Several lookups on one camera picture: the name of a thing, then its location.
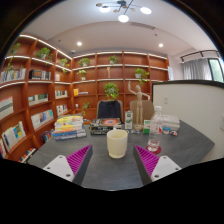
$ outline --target cup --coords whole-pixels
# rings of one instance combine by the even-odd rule
[[[107,132],[107,149],[112,158],[125,156],[128,144],[128,133],[125,130],[114,129]]]

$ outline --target bottle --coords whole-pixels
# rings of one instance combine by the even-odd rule
[[[155,113],[153,114],[150,122],[150,132],[149,132],[149,139],[146,148],[151,151],[155,152],[159,148],[160,144],[160,136],[162,134],[162,126],[163,126],[163,117],[162,117],[162,107],[155,106]]]

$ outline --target window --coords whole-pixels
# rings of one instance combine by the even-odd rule
[[[208,58],[208,62],[209,62],[209,67],[211,69],[213,81],[223,82],[223,70],[222,70],[219,59]]]

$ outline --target curtain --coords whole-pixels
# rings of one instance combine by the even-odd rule
[[[212,80],[208,60],[201,58],[183,64],[184,79]]]

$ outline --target mannequin head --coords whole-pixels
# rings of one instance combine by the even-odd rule
[[[136,86],[137,92],[141,92],[141,87],[139,85]]]

